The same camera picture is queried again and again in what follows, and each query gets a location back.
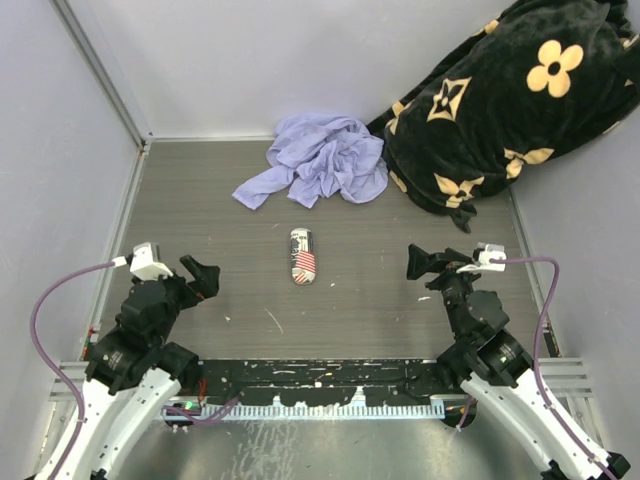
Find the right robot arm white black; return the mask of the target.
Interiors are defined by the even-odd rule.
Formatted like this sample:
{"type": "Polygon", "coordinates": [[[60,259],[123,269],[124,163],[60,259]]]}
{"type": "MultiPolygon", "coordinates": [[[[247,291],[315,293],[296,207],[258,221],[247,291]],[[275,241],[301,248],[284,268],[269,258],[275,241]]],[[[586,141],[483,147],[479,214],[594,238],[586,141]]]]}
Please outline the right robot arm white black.
{"type": "Polygon", "coordinates": [[[428,253],[408,247],[406,277],[433,275],[426,288],[442,295],[454,343],[438,359],[438,379],[452,394],[478,401],[513,436],[544,479],[621,479],[630,470],[621,454],[601,447],[574,420],[506,325],[494,291],[477,290],[484,272],[512,264],[503,247],[481,243],[470,256],[453,249],[428,253]]]}

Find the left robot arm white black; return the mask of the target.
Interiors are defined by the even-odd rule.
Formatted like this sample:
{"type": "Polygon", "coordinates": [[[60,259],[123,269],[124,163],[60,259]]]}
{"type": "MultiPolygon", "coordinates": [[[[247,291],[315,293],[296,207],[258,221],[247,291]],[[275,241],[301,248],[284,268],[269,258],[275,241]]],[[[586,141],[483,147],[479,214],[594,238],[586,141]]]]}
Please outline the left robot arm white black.
{"type": "Polygon", "coordinates": [[[190,279],[136,253],[111,261],[130,267],[132,285],[115,327],[90,349],[81,386],[44,360],[71,390],[76,417],[36,478],[115,478],[169,400],[199,387],[198,356],[168,337],[182,311],[217,295],[220,269],[190,255],[180,262],[190,279]]]}

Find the printed glasses case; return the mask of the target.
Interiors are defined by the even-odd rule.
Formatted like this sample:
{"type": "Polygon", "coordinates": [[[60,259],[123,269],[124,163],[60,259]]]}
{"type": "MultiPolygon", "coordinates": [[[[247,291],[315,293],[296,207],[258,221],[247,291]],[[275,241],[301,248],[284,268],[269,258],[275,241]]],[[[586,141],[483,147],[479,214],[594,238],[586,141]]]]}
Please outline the printed glasses case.
{"type": "Polygon", "coordinates": [[[313,234],[306,228],[295,228],[290,233],[291,276],[295,284],[306,286],[315,281],[316,257],[313,234]]]}

